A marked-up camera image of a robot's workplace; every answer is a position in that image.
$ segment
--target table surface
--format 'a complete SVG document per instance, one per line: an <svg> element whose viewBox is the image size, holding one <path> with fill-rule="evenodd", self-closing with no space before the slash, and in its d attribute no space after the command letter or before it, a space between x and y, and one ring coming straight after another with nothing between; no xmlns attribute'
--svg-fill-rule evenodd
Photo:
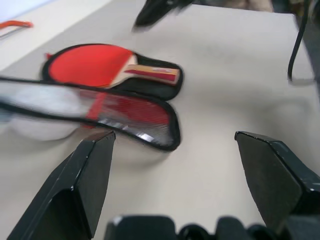
<svg viewBox="0 0 320 240"><path fill-rule="evenodd" d="M213 231L220 216L262 223L241 163L236 131L284 141L320 174L320 111L314 86L293 87L287 67L297 36L289 14L192 5L148 32L131 33L143 0L117 0L1 72L39 79L45 53L83 43L109 43L181 65L185 82L170 103L182 143L172 153L125 136L114 145L109 186L95 240L119 214L170 215ZM302 46L294 74L312 77ZM0 135L0 238L11 232L50 172L85 136L36 142L12 130Z"/></svg>

